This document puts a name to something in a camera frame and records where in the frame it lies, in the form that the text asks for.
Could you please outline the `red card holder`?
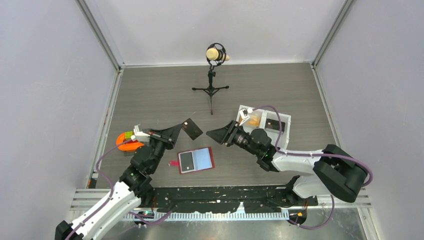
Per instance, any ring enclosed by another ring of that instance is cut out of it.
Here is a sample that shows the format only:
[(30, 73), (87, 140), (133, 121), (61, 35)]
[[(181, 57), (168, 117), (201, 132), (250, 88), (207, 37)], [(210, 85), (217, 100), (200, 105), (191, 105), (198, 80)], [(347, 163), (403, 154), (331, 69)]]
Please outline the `red card holder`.
[[(190, 172), (181, 173), (179, 154), (184, 153), (184, 152), (192, 152), (193, 162), (194, 162), (194, 170), (190, 171)], [(203, 148), (179, 152), (177, 154), (177, 159), (176, 160), (170, 160), (168, 162), (168, 166), (178, 168), (178, 171), (181, 175), (214, 169), (215, 168), (215, 162), (214, 162), (214, 156), (213, 156), (212, 148), (209, 146), (209, 147), (203, 147)]]

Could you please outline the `orange credit card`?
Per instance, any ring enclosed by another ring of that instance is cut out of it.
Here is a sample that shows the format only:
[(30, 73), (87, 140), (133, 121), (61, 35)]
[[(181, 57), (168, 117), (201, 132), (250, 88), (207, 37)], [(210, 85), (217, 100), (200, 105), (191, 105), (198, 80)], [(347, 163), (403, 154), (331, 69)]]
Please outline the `orange credit card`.
[(247, 124), (248, 125), (251, 125), (254, 128), (255, 127), (259, 127), (260, 124), (261, 124), (261, 119), (262, 119), (262, 116), (261, 115), (253, 115), (253, 114), (251, 114), (249, 116), (249, 119), (247, 120)]

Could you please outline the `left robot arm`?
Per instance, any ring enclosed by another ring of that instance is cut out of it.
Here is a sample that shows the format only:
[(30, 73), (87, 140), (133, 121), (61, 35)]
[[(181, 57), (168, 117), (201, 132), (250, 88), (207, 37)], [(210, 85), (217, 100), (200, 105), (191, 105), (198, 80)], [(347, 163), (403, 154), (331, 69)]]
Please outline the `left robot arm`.
[(172, 150), (183, 125), (157, 130), (141, 129), (136, 125), (125, 144), (140, 142), (116, 183), (110, 183), (109, 192), (80, 217), (68, 223), (60, 222), (56, 240), (100, 240), (127, 213), (138, 206), (148, 207), (154, 199), (151, 175), (156, 171), (166, 150)]

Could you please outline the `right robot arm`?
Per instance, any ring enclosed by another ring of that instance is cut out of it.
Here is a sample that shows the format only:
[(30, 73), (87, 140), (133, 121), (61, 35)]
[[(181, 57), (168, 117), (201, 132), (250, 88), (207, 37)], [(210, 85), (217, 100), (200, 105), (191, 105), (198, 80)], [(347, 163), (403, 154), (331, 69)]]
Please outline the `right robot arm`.
[(267, 172), (297, 172), (284, 189), (285, 198), (291, 205), (322, 195), (353, 203), (361, 188), (373, 179), (369, 167), (334, 144), (315, 151), (288, 151), (273, 145), (264, 129), (246, 132), (234, 120), (206, 134), (220, 145), (236, 145), (247, 151)]

